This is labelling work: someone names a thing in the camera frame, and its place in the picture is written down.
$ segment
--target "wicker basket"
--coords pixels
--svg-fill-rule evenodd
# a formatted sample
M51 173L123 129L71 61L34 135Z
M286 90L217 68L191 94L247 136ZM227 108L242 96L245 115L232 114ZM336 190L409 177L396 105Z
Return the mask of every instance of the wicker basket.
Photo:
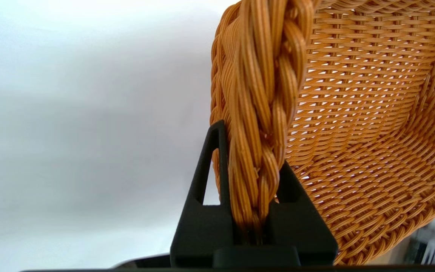
M243 234L260 231L285 159L337 264L435 217L435 0L243 0L223 14L212 63L210 121L226 122Z

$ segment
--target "braided handle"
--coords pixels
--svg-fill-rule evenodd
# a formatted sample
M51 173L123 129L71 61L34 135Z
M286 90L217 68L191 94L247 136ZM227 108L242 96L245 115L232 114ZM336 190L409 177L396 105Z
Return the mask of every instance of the braided handle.
M245 239L250 232L260 236L278 189L317 5L312 0L243 0L223 15L225 31L217 30L213 66L218 71L213 74L219 73L221 82L213 82L213 92L222 90L223 97L213 94L213 109L221 103L222 112L213 112L211 122L222 118L229 131L231 210Z

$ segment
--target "white background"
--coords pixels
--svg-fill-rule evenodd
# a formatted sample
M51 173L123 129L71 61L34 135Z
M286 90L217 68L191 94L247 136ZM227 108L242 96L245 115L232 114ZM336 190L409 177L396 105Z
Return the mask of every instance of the white background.
M168 252L233 2L0 0L0 272Z

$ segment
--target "dark surface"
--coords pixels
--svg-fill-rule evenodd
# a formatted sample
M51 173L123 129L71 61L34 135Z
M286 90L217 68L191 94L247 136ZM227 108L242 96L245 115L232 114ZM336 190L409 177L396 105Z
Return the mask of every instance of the dark surface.
M107 272L109 270L85 270L85 272ZM139 269L116 269L111 271L139 272ZM147 272L434 272L435 265L423 266L331 266L331 267L294 267L294 268L267 268L267 269L176 269L176 268L149 268ZM33 272L83 272L83 270L33 270Z

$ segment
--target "basket weave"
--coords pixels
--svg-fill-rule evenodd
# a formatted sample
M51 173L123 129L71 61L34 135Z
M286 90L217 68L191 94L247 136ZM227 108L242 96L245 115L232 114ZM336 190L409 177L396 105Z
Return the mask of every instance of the basket weave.
M435 217L435 0L243 0L223 14L212 64L210 122L228 129L244 236L261 231L285 159L337 264Z

